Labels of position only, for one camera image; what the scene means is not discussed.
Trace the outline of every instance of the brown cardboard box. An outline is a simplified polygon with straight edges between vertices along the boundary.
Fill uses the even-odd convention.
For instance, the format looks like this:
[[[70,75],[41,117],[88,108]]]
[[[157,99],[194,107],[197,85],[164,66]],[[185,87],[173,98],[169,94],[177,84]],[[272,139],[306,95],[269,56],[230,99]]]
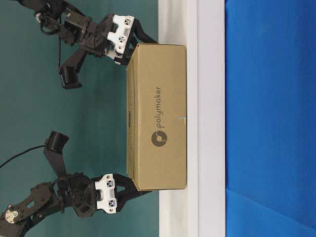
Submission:
[[[127,173],[138,190],[187,182],[186,49],[139,44],[127,67]]]

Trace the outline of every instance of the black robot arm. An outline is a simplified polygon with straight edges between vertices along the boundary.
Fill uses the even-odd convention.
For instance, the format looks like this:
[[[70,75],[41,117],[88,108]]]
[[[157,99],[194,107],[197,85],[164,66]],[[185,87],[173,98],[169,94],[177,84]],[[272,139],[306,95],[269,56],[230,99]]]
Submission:
[[[0,216],[0,237],[23,237],[44,218],[72,207],[80,218],[102,210],[120,212],[126,202],[149,192],[137,191],[131,179],[119,174],[88,178],[82,173],[67,174],[62,155],[68,137],[52,132],[46,140],[44,154],[57,175],[55,182],[41,183],[16,205],[9,205]]]
[[[87,54],[100,58],[108,56],[117,64],[127,65],[139,40],[157,43],[144,32],[140,21],[133,16],[107,14],[100,23],[95,23],[64,0],[15,1],[35,11],[44,34],[57,35],[71,46],[79,45],[79,49],[59,68],[65,89],[82,86],[78,73]]]

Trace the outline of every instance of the cable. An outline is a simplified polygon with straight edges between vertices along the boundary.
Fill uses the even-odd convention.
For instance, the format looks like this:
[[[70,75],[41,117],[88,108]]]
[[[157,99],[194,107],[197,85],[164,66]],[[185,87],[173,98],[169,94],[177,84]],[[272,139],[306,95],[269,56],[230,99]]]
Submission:
[[[15,158],[17,158],[17,157],[19,157],[19,156],[21,156],[21,155],[24,155],[24,154],[27,153],[27,152],[30,152],[30,151],[32,151],[32,150],[35,150],[35,149],[38,149],[38,148],[42,148],[42,147],[45,147],[45,145],[37,146],[37,147],[33,147],[33,148],[29,148],[29,149],[27,149],[26,151],[21,152],[21,153],[15,155],[15,156],[11,157],[11,158],[8,159],[5,163],[3,163],[2,165],[0,165],[0,169],[1,169],[2,167],[4,167],[6,164],[8,164],[10,161],[12,161],[13,159],[15,159]]]
[[[60,68],[61,64],[61,38],[58,37],[58,69]]]

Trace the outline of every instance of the blue surface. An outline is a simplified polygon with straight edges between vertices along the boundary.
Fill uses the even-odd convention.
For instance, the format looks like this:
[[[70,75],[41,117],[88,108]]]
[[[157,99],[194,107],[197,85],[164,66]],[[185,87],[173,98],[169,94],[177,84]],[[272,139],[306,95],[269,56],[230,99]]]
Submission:
[[[227,236],[316,237],[316,1],[226,1]]]

